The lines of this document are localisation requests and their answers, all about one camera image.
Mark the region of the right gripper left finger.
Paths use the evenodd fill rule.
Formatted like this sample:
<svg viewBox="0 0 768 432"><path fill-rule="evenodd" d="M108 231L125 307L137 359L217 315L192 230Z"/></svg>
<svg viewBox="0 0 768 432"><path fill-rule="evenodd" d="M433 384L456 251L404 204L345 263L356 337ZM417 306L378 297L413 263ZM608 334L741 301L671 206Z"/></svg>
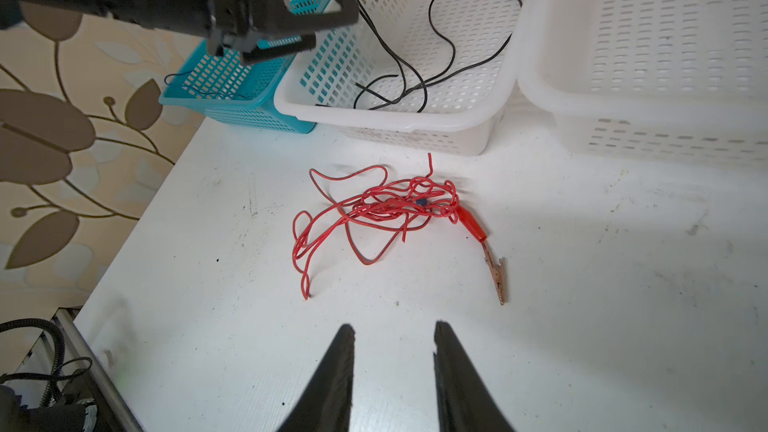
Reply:
<svg viewBox="0 0 768 432"><path fill-rule="evenodd" d="M348 431L352 411L355 331L343 324L278 431Z"/></svg>

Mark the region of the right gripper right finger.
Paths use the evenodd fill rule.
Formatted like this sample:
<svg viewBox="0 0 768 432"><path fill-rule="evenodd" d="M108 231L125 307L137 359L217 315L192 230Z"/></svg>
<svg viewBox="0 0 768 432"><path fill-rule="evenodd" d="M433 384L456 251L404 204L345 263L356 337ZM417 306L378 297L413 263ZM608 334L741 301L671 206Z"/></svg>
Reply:
<svg viewBox="0 0 768 432"><path fill-rule="evenodd" d="M434 343L440 431L513 432L448 322L436 323Z"/></svg>

